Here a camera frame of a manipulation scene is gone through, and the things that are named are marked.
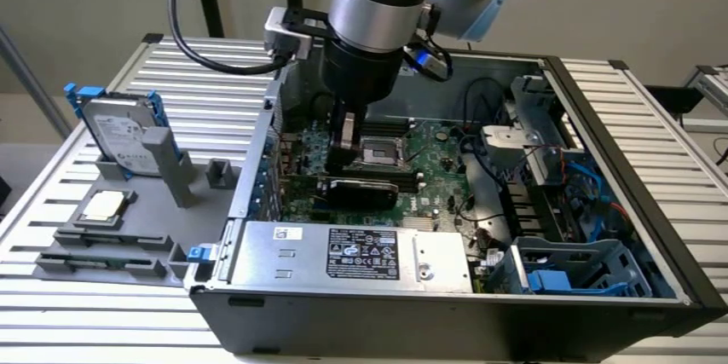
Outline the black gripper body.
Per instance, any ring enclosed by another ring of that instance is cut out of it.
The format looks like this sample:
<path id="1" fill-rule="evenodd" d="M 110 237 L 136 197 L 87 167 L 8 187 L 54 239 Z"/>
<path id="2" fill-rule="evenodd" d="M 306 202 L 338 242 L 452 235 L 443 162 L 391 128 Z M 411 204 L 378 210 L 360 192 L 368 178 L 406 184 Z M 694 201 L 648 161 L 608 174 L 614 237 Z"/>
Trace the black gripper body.
<path id="1" fill-rule="evenodd" d="M 391 93 L 404 60 L 404 50 L 374 53 L 342 40 L 327 40 L 322 81 L 346 105 L 368 105 Z"/>

